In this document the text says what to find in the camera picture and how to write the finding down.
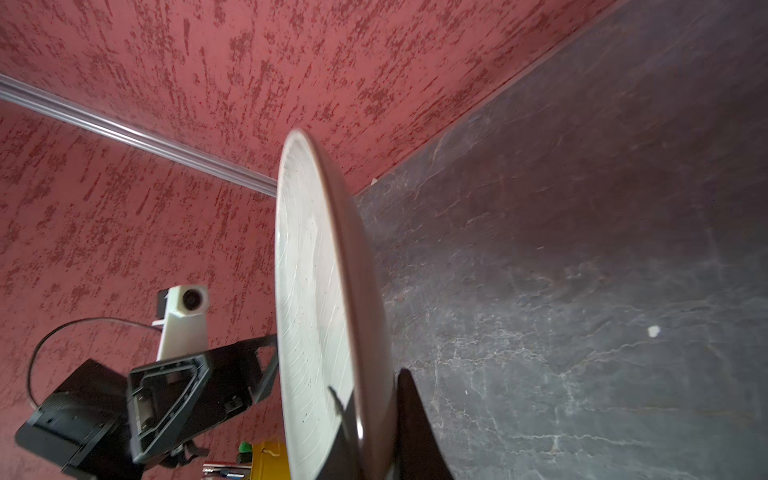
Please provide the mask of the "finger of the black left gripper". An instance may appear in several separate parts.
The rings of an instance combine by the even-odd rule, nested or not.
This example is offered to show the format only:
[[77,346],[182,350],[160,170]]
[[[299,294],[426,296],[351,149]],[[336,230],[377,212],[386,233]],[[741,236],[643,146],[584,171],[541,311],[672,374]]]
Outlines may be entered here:
[[229,420],[271,395],[278,370],[277,336],[215,348],[206,353],[206,360],[206,412],[216,420]]

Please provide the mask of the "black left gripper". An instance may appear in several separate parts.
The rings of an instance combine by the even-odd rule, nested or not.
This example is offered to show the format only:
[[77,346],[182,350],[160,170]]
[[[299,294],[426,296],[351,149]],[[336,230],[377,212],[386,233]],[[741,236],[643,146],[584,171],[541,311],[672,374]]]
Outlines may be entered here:
[[209,377],[206,356],[191,355],[133,369],[127,390],[125,376],[89,359],[37,407],[15,442],[75,479],[140,479],[141,465],[160,463],[187,441],[182,430]]

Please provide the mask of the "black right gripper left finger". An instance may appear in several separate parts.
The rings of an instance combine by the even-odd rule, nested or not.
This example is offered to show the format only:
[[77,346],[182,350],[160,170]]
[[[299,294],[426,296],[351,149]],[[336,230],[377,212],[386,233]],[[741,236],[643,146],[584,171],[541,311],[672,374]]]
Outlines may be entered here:
[[333,400],[335,413],[340,418],[340,426],[330,452],[316,479],[360,480],[364,475],[360,460],[354,396],[351,396],[347,405],[344,405],[337,392],[331,386],[328,387],[328,390]]

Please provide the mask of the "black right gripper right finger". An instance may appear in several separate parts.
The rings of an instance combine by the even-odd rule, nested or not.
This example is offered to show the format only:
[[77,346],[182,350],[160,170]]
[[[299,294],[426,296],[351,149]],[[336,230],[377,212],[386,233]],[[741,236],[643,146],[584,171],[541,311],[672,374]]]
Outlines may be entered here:
[[397,375],[396,479],[453,479],[411,372]]

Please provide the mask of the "white brown-rimmed plate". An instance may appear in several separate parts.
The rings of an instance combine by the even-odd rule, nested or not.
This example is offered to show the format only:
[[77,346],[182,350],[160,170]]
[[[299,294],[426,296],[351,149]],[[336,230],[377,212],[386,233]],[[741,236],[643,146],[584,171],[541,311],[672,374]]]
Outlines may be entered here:
[[396,387],[373,253],[345,181],[320,144],[292,130],[281,153],[275,223],[281,401],[291,476],[316,479],[354,396],[362,479],[393,463]]

